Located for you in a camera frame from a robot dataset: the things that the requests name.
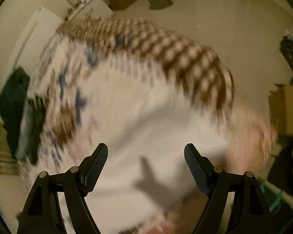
black bracket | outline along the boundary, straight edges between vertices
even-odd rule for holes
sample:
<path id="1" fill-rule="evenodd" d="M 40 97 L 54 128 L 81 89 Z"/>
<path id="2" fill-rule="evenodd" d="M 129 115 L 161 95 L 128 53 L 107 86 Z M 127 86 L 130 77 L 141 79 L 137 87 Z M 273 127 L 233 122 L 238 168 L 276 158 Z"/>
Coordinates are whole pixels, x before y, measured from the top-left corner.
<path id="1" fill-rule="evenodd" d="M 101 234 L 85 202 L 93 191 L 108 149 L 100 143 L 90 157 L 66 173 L 37 177 L 21 213 L 18 234 L 66 234 L 57 192 L 64 192 L 68 212 L 76 234 Z"/>
<path id="2" fill-rule="evenodd" d="M 185 160 L 208 202 L 193 234 L 216 234 L 229 192 L 235 192 L 226 234 L 274 234 L 272 217 L 258 181 L 251 172 L 227 173 L 202 157 L 193 144 L 184 149 Z"/>

green strap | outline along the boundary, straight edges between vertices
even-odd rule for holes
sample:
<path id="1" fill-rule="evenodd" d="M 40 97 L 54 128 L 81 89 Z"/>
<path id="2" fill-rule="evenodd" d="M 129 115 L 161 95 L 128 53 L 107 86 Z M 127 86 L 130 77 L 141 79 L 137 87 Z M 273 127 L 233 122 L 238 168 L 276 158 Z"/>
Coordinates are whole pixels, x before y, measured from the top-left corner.
<path id="1" fill-rule="evenodd" d="M 269 212 L 272 212 L 278 205 L 279 205 L 279 202 L 280 202 L 280 200 L 281 200 L 281 198 L 282 198 L 282 195 L 284 194 L 284 192 L 285 191 L 281 191 L 279 194 L 278 194 L 278 196 L 277 196 L 277 198 L 275 199 L 275 201 L 272 203 L 272 205 L 269 207 Z"/>
<path id="2" fill-rule="evenodd" d="M 262 183 L 262 184 L 260 185 L 260 188 L 261 188 L 261 191 L 264 193 L 264 192 L 265 192 L 265 184 Z"/>

